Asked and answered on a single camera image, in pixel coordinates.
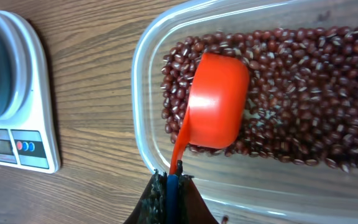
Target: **scale button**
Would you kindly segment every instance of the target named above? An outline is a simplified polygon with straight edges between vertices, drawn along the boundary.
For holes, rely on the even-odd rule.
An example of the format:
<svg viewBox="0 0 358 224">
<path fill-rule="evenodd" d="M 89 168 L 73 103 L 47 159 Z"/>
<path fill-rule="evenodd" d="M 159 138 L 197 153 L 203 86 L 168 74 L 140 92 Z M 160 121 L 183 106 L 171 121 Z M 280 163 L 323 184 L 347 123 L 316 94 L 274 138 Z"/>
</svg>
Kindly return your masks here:
<svg viewBox="0 0 358 224">
<path fill-rule="evenodd" d="M 29 150 L 29 143 L 23 142 L 23 150 L 25 151 Z"/>
<path fill-rule="evenodd" d="M 29 151 L 30 151 L 30 152 L 33 152 L 34 150 L 35 150 L 35 145 L 34 145 L 34 143 L 30 142 L 30 143 L 29 143 Z"/>
<path fill-rule="evenodd" d="M 17 150 L 22 150 L 23 144 L 22 144 L 21 141 L 18 141 L 18 142 L 16 143 L 16 148 L 17 148 Z"/>
</svg>

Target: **tabletop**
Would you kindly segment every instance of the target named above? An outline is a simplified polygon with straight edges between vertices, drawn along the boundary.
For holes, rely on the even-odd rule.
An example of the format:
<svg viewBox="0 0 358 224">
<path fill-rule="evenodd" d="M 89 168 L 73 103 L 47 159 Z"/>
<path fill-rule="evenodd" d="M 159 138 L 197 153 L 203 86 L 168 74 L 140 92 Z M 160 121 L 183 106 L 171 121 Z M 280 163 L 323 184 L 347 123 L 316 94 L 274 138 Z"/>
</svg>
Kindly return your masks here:
<svg viewBox="0 0 358 224">
<path fill-rule="evenodd" d="M 184 0 L 0 0 L 42 39 L 62 168 L 41 174 L 0 166 L 0 223 L 122 223 L 150 179 L 136 146 L 132 56 L 145 28 Z M 229 223 L 288 223 L 233 213 Z"/>
</svg>

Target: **scale control panel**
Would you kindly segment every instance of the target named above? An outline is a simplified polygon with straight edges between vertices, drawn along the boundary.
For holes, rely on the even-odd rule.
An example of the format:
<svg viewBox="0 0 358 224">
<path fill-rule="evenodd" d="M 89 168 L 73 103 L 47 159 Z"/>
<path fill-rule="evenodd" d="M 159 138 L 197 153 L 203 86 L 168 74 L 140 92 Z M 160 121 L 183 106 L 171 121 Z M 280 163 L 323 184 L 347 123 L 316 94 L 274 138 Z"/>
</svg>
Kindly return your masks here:
<svg viewBox="0 0 358 224">
<path fill-rule="evenodd" d="M 39 131 L 0 129 L 0 163 L 48 170 L 51 162 L 47 159 Z"/>
</svg>

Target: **red button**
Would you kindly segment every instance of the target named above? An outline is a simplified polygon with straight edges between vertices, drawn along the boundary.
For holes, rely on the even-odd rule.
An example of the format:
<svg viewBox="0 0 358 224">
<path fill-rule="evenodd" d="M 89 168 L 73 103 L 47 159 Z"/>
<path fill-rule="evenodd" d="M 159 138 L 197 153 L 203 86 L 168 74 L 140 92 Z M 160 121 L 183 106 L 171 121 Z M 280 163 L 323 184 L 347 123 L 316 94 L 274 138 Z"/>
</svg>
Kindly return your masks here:
<svg viewBox="0 0 358 224">
<path fill-rule="evenodd" d="M 17 147 L 17 150 L 22 150 L 22 148 L 23 148 L 22 142 L 21 142 L 21 141 L 18 141 L 18 142 L 16 143 L 16 147 Z"/>
</svg>

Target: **label on scale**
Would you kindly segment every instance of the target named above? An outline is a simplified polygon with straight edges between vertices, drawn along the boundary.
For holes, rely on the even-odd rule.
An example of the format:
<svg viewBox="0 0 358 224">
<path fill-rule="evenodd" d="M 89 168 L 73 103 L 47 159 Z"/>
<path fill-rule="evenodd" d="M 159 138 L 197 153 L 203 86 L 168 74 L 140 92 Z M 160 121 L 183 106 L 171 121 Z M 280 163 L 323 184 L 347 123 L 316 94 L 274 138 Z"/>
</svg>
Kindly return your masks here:
<svg viewBox="0 0 358 224">
<path fill-rule="evenodd" d="M 7 130 L 0 129 L 0 162 L 17 164 Z"/>
<path fill-rule="evenodd" d="M 38 131 L 12 130 L 12 136 L 22 165 L 49 168 L 44 144 Z"/>
</svg>

